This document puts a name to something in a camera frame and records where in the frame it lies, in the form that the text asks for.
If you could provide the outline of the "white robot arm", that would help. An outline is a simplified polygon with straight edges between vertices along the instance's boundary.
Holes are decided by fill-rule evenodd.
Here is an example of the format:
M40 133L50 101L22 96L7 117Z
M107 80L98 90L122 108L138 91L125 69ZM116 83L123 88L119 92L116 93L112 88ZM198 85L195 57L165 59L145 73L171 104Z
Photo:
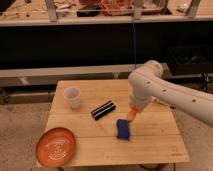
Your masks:
M213 127L213 94L170 83L162 79L162 74L163 67L155 60L130 73L130 108L134 114L141 113L156 97Z

